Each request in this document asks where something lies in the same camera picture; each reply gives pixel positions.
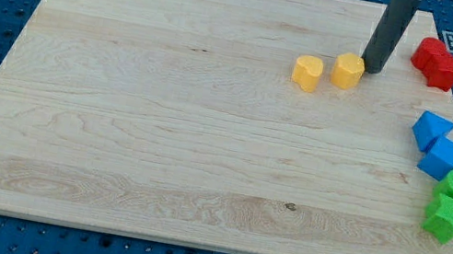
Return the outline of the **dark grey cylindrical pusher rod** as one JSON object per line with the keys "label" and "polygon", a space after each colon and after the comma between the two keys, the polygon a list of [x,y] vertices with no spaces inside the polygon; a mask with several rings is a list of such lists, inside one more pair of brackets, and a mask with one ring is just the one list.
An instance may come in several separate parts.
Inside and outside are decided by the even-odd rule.
{"label": "dark grey cylindrical pusher rod", "polygon": [[367,73],[381,72],[420,4],[421,0],[389,1],[361,56]]}

